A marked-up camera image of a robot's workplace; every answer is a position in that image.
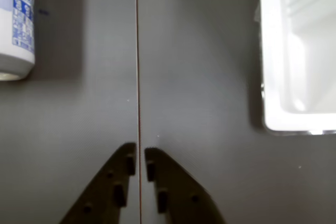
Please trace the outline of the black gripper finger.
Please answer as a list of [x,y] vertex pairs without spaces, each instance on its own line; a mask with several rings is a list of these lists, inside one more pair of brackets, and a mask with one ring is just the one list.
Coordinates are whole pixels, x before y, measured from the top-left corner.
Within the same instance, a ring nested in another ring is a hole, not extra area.
[[135,175],[135,143],[121,145],[66,213],[61,223],[119,223],[127,206],[129,180]]
[[154,184],[159,214],[166,223],[225,223],[205,188],[169,154],[144,150],[147,180]]

